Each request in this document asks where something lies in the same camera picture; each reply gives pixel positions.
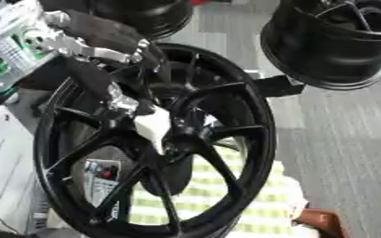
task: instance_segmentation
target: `wheel spoke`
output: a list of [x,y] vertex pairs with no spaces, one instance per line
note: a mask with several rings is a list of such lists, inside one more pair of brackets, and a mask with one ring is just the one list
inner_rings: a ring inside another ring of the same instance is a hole
[[369,32],[372,32],[372,29],[370,27],[370,24],[368,24],[367,20],[365,19],[365,17],[362,15],[362,13],[360,12],[360,10],[357,8],[357,6],[355,6],[353,3],[349,3],[347,2],[347,5],[352,9],[352,11],[355,13],[356,17],[358,18],[359,20],[359,23],[361,25],[361,27]]
[[218,141],[225,138],[233,137],[249,137],[257,135],[258,132],[263,132],[266,128],[263,125],[256,126],[241,126],[241,127],[214,127],[210,135],[211,141]]
[[229,193],[233,197],[241,196],[243,189],[235,178],[234,174],[215,150],[213,146],[203,143],[203,147],[200,149],[199,153],[203,158],[205,158],[224,178],[228,185]]
[[175,116],[183,116],[189,110],[189,106],[194,102],[199,102],[200,100],[216,94],[216,93],[238,93],[243,89],[246,89],[245,82],[231,83],[222,86],[211,86],[208,88],[200,89],[198,91],[190,93],[182,99],[179,99],[174,107],[172,108],[172,113]]
[[69,152],[66,156],[58,160],[53,164],[48,170],[47,173],[51,173],[57,168],[63,166],[72,166],[77,161],[81,160],[90,153],[96,151],[97,149],[103,147],[103,142],[107,139],[106,135],[101,131],[93,134],[89,139],[84,141],[82,144],[75,147],[72,152]]
[[143,171],[143,165],[136,165],[133,167],[131,171],[123,178],[123,180],[115,186],[110,194],[108,194],[108,196],[97,207],[94,213],[94,218],[104,219],[108,212],[114,207],[115,203],[118,202],[119,198],[122,197],[124,193],[130,192],[133,186],[139,182]]
[[161,173],[153,171],[152,175],[158,189],[160,190],[164,208],[166,209],[167,216],[169,217],[169,227],[172,232],[178,234],[181,231],[180,218],[177,214],[175,205],[173,204],[169,186]]
[[93,128],[99,128],[100,126],[98,118],[89,113],[65,107],[57,107],[55,110],[58,116],[61,116],[65,120],[78,121],[85,123]]
[[322,17],[322,16],[324,16],[324,15],[326,15],[328,13],[331,13],[331,12],[333,12],[335,10],[338,10],[338,9],[340,9],[342,7],[346,7],[346,6],[347,6],[347,4],[344,3],[344,4],[339,4],[339,5],[336,5],[336,6],[333,6],[333,7],[329,7],[327,9],[325,9],[324,11],[321,11],[318,14],[315,14],[315,17],[316,18],[320,18],[320,17]]
[[186,86],[192,85],[193,77],[195,76],[196,61],[198,59],[199,59],[199,54],[192,54],[192,59],[190,60],[190,64],[187,69]]

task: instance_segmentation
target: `wheel lip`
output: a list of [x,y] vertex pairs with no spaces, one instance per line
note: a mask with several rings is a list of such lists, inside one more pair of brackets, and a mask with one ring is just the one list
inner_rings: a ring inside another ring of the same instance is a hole
[[[240,69],[238,66],[236,66],[234,63],[229,61],[228,59],[225,59],[221,56],[219,56],[216,53],[203,50],[197,47],[193,46],[183,46],[179,44],[160,44],[161,49],[163,50],[188,50],[188,51],[197,51],[200,54],[204,54],[209,58],[214,58],[217,60],[217,62],[221,62],[221,64],[224,65],[224,67],[227,67],[227,71],[233,72],[233,75],[239,75],[239,77],[235,78],[238,81],[246,82],[249,85],[250,90],[252,90],[251,93],[259,95],[258,91],[256,90],[256,87],[254,83],[252,82],[251,77],[246,74],[242,69]],[[39,126],[36,130],[35,134],[35,140],[34,140],[34,166],[36,169],[36,174],[38,176],[38,180],[42,187],[44,188],[47,196],[49,197],[49,201],[52,205],[52,207],[56,210],[56,212],[63,217],[68,223],[70,223],[75,229],[85,232],[87,235],[90,235],[92,237],[118,237],[118,238],[131,238],[126,236],[121,236],[119,234],[115,234],[112,232],[109,232],[108,230],[102,229],[100,226],[92,227],[89,224],[84,224],[84,221],[76,219],[74,216],[68,216],[68,214],[81,214],[82,210],[78,210],[75,207],[79,206],[72,206],[72,205],[62,205],[58,202],[57,195],[53,193],[52,191],[56,191],[56,189],[53,189],[50,187],[50,183],[47,181],[46,174],[43,170],[43,164],[45,161],[45,155],[44,152],[47,152],[48,145],[46,145],[46,141],[48,138],[47,132],[50,131],[51,126],[53,125],[54,118],[49,116],[51,113],[53,113],[54,105],[59,102],[60,99],[58,98],[59,95],[65,95],[67,92],[66,90],[69,90],[71,86],[73,86],[74,83],[71,80],[67,80],[53,95],[52,100],[49,102],[46,112],[44,116],[42,117]],[[263,99],[262,97],[254,97],[256,100],[257,107],[261,108],[264,114],[260,114],[259,116],[262,117],[262,120],[267,123],[269,126],[269,130],[265,133],[266,137],[268,137],[269,144],[263,144],[264,147],[263,155],[261,156],[263,160],[262,163],[262,171],[260,171],[256,175],[255,181],[251,181],[251,185],[253,186],[250,190],[251,191],[260,191],[260,189],[264,186],[268,176],[269,172],[272,167],[272,162],[274,159],[274,152],[276,148],[276,133],[275,133],[275,125],[273,116],[271,113],[271,109],[268,105],[268,103]],[[238,217],[241,212],[255,199],[257,195],[257,192],[250,192],[244,196],[244,198],[241,200],[241,205],[239,207],[234,206],[231,209],[231,213],[235,214],[235,217]],[[227,223],[230,223],[228,218],[218,218],[219,220],[227,220]],[[223,226],[218,226],[217,224],[207,224],[205,227],[199,229],[198,231],[191,231],[187,233],[186,235],[182,235],[183,238],[200,238],[202,237],[201,234],[204,236],[210,235],[216,231],[221,230],[224,228]]]

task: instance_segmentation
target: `white plastic protector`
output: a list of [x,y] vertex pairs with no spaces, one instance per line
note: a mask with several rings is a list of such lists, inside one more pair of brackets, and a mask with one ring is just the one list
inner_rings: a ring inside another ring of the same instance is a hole
[[154,107],[154,113],[151,115],[137,116],[134,120],[139,135],[148,139],[154,146],[154,149],[164,155],[162,139],[170,130],[170,112],[161,108]]

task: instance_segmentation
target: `black rim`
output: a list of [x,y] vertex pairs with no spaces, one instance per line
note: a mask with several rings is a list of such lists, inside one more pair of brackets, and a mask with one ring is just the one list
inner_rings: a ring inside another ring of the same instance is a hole
[[[172,62],[174,84],[163,85],[140,69],[132,70],[132,74],[137,73],[139,78],[134,77],[132,82],[146,81],[152,98],[173,115],[173,128],[165,144],[174,150],[167,156],[154,160],[158,155],[152,146],[141,139],[123,117],[72,109],[73,102],[84,94],[71,80],[52,97],[38,126],[34,161],[39,181],[53,208],[76,230],[91,237],[212,236],[227,230],[255,199],[269,175],[275,150],[274,122],[267,102],[258,96],[250,77],[235,64],[209,51],[174,44],[160,47]],[[131,72],[118,73],[126,79]],[[221,125],[204,125],[200,120],[204,113],[214,115]],[[59,137],[68,121],[86,124],[95,128],[95,132],[72,152],[62,156]],[[247,151],[239,178],[235,178],[213,147],[220,139],[235,137],[243,138]],[[118,147],[134,158],[134,165],[104,202],[94,207],[69,189],[74,183],[72,165],[108,145]],[[192,154],[201,155],[218,171],[228,185],[228,193],[201,215],[182,220],[177,215],[165,179],[169,174],[161,172],[161,168],[181,163]],[[169,223],[141,226],[108,219],[119,195],[128,192],[143,179],[142,176],[151,178],[158,187]]]

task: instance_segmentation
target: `bolt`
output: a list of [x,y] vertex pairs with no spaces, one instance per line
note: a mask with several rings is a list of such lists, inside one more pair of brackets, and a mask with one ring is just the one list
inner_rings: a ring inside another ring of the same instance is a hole
[[69,50],[67,48],[60,48],[58,49],[58,52],[64,56],[69,56]]
[[99,224],[99,220],[97,218],[92,218],[89,220],[89,224],[95,226]]
[[185,120],[183,120],[183,119],[176,119],[176,125],[180,126],[180,127],[184,126],[185,125]]

